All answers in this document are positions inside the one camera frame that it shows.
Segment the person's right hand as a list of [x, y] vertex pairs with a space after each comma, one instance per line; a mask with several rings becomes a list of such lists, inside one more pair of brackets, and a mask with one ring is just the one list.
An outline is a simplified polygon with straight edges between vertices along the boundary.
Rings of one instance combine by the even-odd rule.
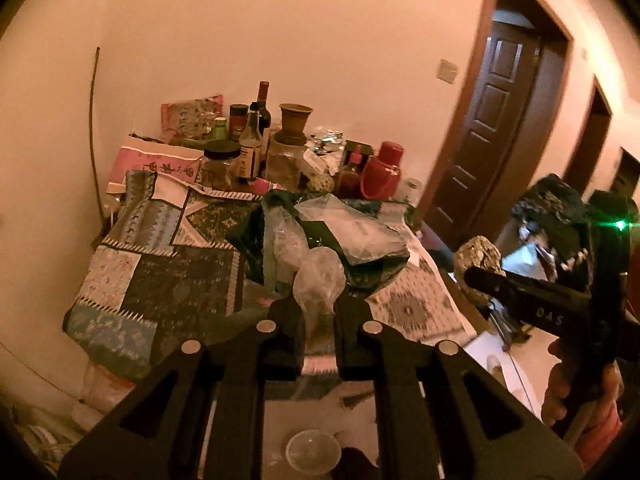
[[[565, 400], [572, 392], [576, 380], [574, 379], [574, 363], [570, 352], [565, 349], [561, 339], [555, 339], [549, 344], [548, 352], [555, 356], [556, 363], [549, 375], [544, 402], [541, 405], [541, 419], [548, 427], [563, 420], [567, 414]], [[593, 409], [586, 429], [590, 430], [604, 424], [608, 413], [616, 408], [616, 401], [623, 389], [623, 378], [616, 363], [608, 364], [602, 374], [601, 396]]]

